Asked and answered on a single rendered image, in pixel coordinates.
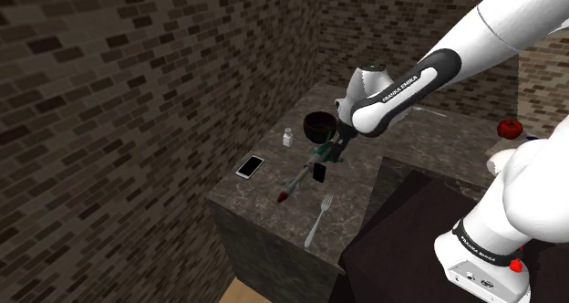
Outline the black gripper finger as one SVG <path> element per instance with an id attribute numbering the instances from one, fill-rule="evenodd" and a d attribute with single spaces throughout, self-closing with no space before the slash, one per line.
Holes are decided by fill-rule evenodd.
<path id="1" fill-rule="evenodd" d="M 313 179 L 320 183 L 325 181 L 326 166 L 325 162 L 338 162 L 335 156 L 333 144 L 323 144 L 313 148 L 315 158 L 312 160 Z"/>

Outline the dark brown bowl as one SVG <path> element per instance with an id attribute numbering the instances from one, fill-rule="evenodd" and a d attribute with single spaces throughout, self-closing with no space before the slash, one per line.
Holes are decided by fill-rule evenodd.
<path id="1" fill-rule="evenodd" d="M 336 134 L 336 117 L 328 112 L 315 111 L 304 117 L 303 130 L 308 140 L 324 144 Z"/>

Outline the grey toy rocket, red nose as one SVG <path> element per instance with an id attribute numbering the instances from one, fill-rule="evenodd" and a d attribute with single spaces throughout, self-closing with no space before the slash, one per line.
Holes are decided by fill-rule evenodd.
<path id="1" fill-rule="evenodd" d="M 333 144 L 334 145 L 334 141 L 329 141 L 326 142 L 324 144 Z M 278 197 L 277 197 L 277 202 L 281 203 L 284 200 L 286 200 L 289 196 L 291 196 L 294 191 L 296 189 L 298 189 L 300 187 L 301 182 L 304 180 L 304 178 L 311 176 L 313 179 L 313 173 L 312 173 L 312 160 L 315 158 L 314 156 L 314 152 L 313 152 L 313 148 L 311 148 L 311 156 L 309 157 L 309 159 L 306 161 L 306 163 L 304 164 L 302 170 L 300 171 L 299 174 L 297 174 L 297 176 L 290 178 L 290 179 L 285 179 L 285 186 L 282 189 L 282 191 L 279 193 Z M 334 163 L 339 163 L 343 161 L 343 158 L 341 157 L 341 153 L 343 151 L 334 151 L 335 152 L 335 156 L 338 157 L 338 162 L 334 162 Z"/>

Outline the red tomato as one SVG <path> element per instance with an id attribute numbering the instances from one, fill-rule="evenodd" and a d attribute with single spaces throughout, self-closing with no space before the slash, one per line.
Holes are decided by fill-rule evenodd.
<path id="1" fill-rule="evenodd" d="M 497 134 L 507 140 L 518 138 L 523 132 L 522 124 L 517 120 L 501 120 L 497 125 Z"/>

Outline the white-edged smartphone with black screen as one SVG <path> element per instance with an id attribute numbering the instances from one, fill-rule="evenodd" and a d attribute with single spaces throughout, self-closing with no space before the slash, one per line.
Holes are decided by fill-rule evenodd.
<path id="1" fill-rule="evenodd" d="M 263 165 L 264 159 L 255 155 L 251 155 L 246 162 L 244 162 L 235 174 L 245 180 L 249 180 L 256 171 Z"/>

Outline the thin silver utensil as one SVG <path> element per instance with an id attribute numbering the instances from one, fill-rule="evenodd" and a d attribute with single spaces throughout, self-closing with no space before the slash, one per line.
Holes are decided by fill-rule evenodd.
<path id="1" fill-rule="evenodd" d="M 445 118 L 448 117 L 446 114 L 443 114 L 443 113 L 440 113 L 440 112 L 437 112 L 437 111 L 434 111 L 434 110 L 428 110 L 428 109 L 425 109 L 425 108 L 422 108 L 422 107 L 413 106 L 413 107 L 411 107 L 411 109 L 412 109 L 412 110 L 415 110 L 415 111 L 425 111 L 425 112 L 428 112 L 428 113 L 431 113 L 431 114 L 434 114 L 434 115 L 437 115 L 437 116 L 440 116 L 440 117 L 445 117 Z"/>

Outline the silver fork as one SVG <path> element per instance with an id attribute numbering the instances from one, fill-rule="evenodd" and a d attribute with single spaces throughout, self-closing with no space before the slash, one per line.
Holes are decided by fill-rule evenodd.
<path id="1" fill-rule="evenodd" d="M 323 201 L 320 205 L 319 216 L 316 218 L 316 221 L 315 221 L 312 229 L 310 230 L 308 236 L 305 239 L 305 242 L 304 242 L 305 248 L 308 248 L 312 244 L 314 236 L 316 234 L 316 230 L 317 230 L 319 223 L 321 221 L 321 218 L 322 218 L 323 214 L 330 208 L 330 205 L 332 203 L 333 198 L 334 198 L 334 196 L 332 194 L 327 193 L 325 198 L 323 199 Z"/>

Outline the dark robot stand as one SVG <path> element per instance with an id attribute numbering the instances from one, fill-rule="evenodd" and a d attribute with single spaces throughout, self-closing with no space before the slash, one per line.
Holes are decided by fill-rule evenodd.
<path id="1" fill-rule="evenodd" d="M 434 252 L 437 236 L 474 200 L 420 172 L 411 172 L 342 255 L 356 303 L 484 303 L 451 284 Z M 523 262 L 531 303 L 569 303 L 569 250 L 528 243 Z"/>

